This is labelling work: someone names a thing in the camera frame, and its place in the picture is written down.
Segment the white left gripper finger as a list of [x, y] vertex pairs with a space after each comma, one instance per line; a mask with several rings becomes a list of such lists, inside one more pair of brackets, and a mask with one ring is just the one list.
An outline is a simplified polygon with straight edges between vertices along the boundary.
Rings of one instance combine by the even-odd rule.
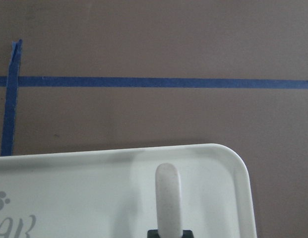
[[155, 192], [158, 235], [161, 238], [181, 238], [181, 179], [170, 163], [160, 164], [155, 172]]

